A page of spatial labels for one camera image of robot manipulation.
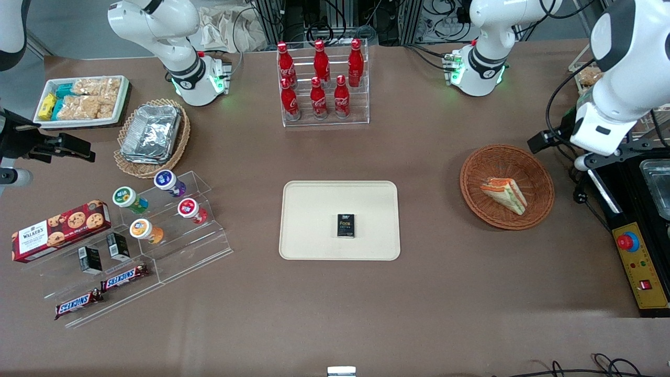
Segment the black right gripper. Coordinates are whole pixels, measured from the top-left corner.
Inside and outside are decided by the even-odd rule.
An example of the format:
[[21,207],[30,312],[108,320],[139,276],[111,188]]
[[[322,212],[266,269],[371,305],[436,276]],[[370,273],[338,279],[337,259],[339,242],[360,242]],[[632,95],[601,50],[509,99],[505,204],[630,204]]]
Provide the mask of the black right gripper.
[[36,159],[50,163],[52,157],[71,157],[95,162],[96,153],[90,148],[78,148],[79,138],[59,133],[58,145],[62,153],[57,151],[57,139],[41,133],[40,126],[20,115],[2,109],[1,156],[7,159]]

